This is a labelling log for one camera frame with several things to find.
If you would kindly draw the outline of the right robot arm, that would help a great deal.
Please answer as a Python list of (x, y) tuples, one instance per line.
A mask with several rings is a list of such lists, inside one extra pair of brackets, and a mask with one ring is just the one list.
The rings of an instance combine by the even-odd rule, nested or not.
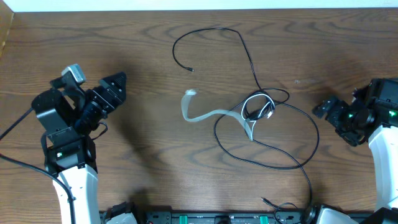
[(397, 79), (376, 78), (347, 103), (331, 96), (312, 113), (350, 146), (368, 144), (376, 176), (376, 208), (363, 223), (397, 223)]

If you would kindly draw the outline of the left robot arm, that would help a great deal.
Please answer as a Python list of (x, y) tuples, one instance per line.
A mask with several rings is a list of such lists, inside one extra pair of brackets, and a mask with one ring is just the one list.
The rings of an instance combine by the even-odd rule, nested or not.
[(126, 100), (124, 72), (99, 81), (99, 86), (82, 90), (84, 80), (65, 72), (50, 82), (51, 89), (33, 102), (36, 117), (46, 130), (52, 146), (44, 148), (47, 172), (68, 189), (55, 184), (62, 222), (100, 223), (96, 146), (90, 133)]

